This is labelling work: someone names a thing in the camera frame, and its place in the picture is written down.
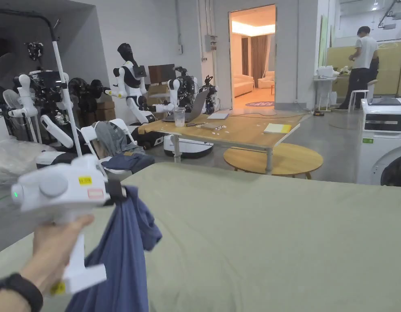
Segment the computer monitor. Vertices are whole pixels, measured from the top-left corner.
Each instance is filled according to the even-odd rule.
[[[176,79],[176,71],[173,69],[174,64],[149,66],[150,82],[159,84]]]

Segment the round wooden table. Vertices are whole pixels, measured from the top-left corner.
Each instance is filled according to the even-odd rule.
[[[260,151],[232,148],[224,152],[224,160],[235,171],[265,174],[267,154]],[[320,168],[323,157],[306,147],[281,143],[273,149],[272,175],[295,176],[305,174],[311,180],[310,172]]]

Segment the blue cloth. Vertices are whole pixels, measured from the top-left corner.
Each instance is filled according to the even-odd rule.
[[[127,201],[119,203],[101,242],[85,259],[85,266],[104,263],[107,281],[76,294],[66,312],[149,312],[144,250],[162,238],[154,218],[127,187]]]
[[[113,170],[129,170],[133,174],[147,168],[155,162],[154,157],[134,152],[132,155],[117,154],[109,161],[101,163],[104,168]]]

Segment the sofa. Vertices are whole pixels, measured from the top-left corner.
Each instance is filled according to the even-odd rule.
[[[271,89],[271,93],[273,92],[275,86],[275,73],[272,71],[267,71],[265,73],[264,78],[258,79],[258,88],[259,89]]]
[[[234,75],[232,82],[234,84],[235,98],[254,90],[254,78],[251,76]]]

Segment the black wristband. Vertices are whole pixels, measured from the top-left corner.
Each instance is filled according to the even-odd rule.
[[[40,290],[20,274],[14,273],[0,279],[0,290],[11,290],[21,295],[29,304],[31,312],[39,312],[43,307],[43,295]]]

